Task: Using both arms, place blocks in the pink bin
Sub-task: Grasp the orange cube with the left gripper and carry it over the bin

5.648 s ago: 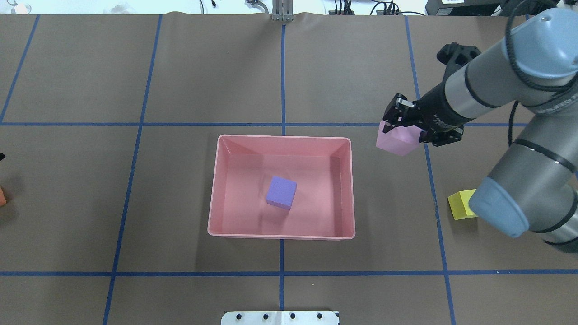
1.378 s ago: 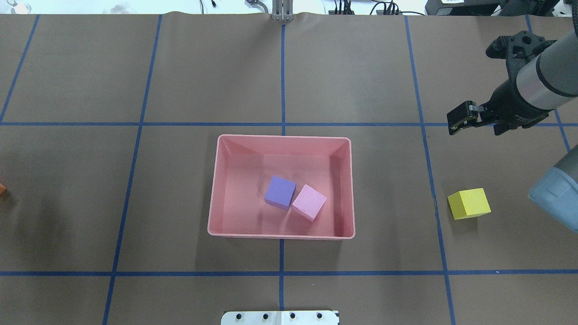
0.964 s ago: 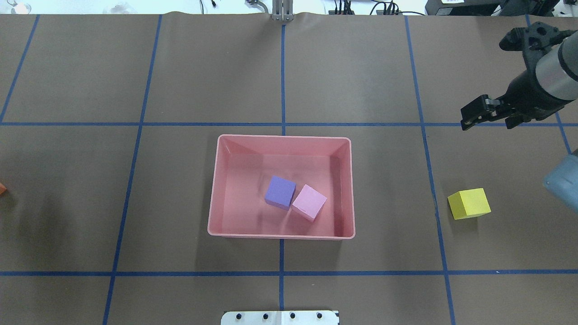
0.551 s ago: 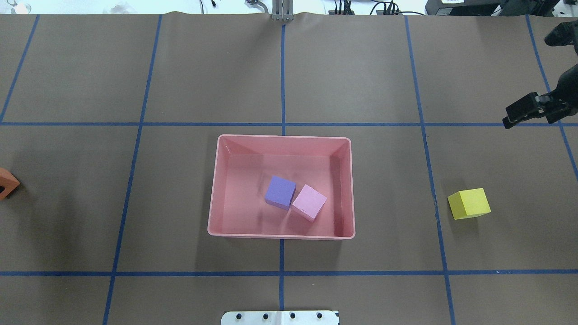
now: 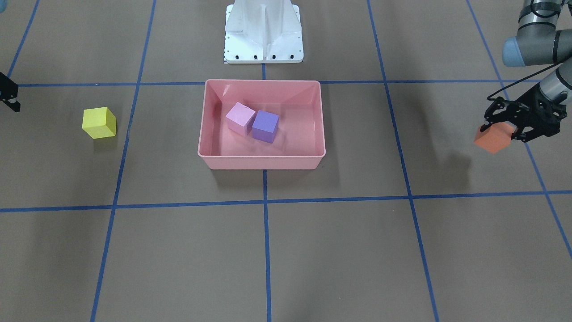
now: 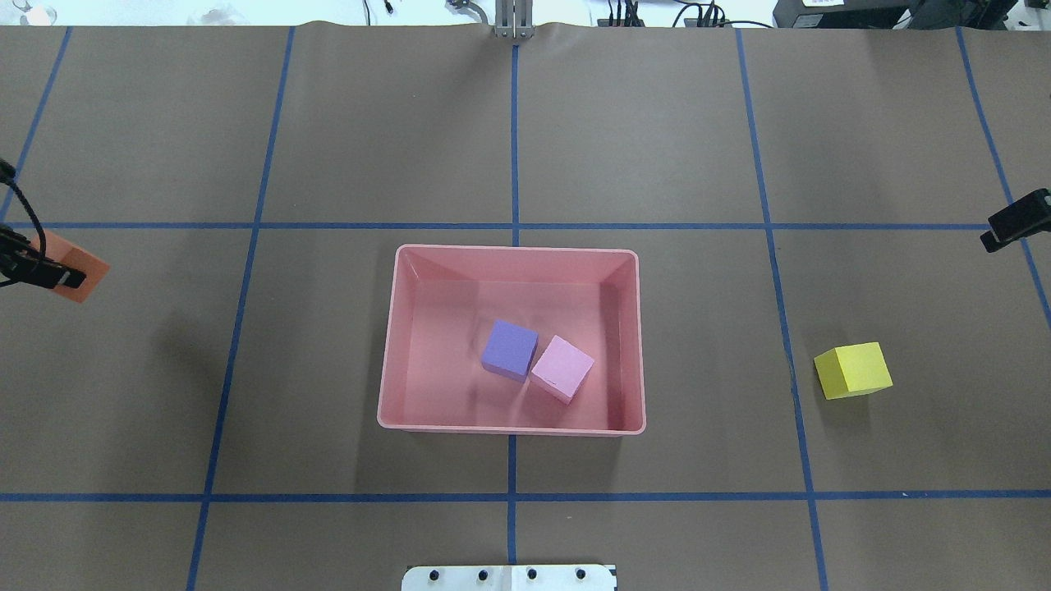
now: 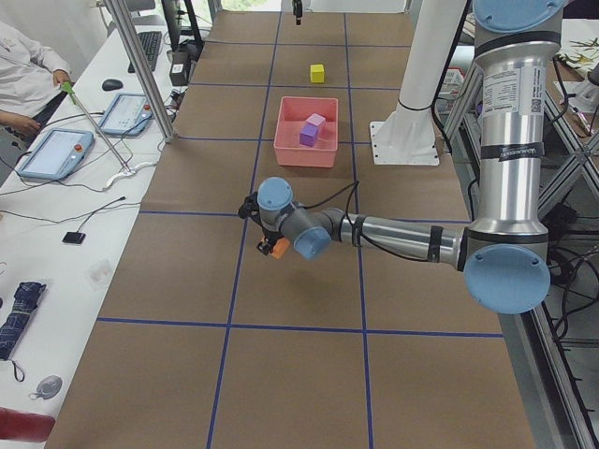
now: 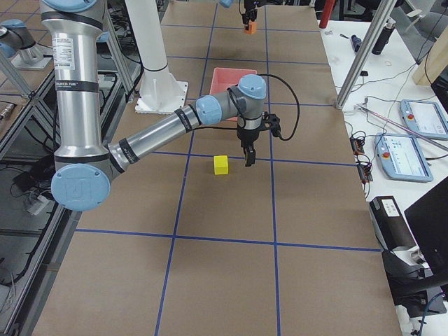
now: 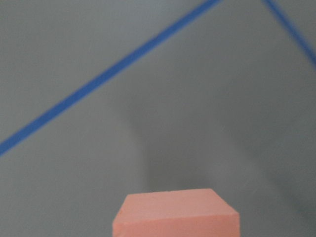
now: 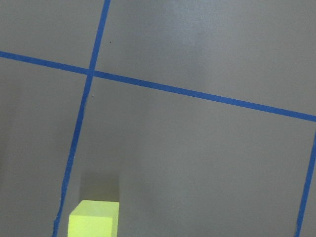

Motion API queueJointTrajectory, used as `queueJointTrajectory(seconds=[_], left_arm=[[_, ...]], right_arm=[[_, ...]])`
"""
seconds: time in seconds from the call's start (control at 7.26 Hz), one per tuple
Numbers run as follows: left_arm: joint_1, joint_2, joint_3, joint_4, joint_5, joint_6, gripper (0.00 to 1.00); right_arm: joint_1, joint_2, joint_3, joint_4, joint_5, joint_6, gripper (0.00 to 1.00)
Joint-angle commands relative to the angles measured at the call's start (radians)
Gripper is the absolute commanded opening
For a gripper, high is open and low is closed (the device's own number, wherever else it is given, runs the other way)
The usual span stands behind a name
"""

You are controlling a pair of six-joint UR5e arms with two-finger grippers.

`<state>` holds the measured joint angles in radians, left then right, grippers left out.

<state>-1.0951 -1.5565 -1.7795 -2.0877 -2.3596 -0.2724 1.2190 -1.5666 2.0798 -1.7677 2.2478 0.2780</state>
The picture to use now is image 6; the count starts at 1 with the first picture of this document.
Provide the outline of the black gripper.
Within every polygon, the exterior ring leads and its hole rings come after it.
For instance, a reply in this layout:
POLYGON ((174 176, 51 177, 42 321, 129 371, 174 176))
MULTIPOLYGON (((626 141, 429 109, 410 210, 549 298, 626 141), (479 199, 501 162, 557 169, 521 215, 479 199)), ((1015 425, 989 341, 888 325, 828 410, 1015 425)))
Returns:
POLYGON ((11 226, 1 227, 2 284, 27 283, 44 289, 59 286, 79 289, 87 276, 51 259, 34 257, 30 240, 11 226))

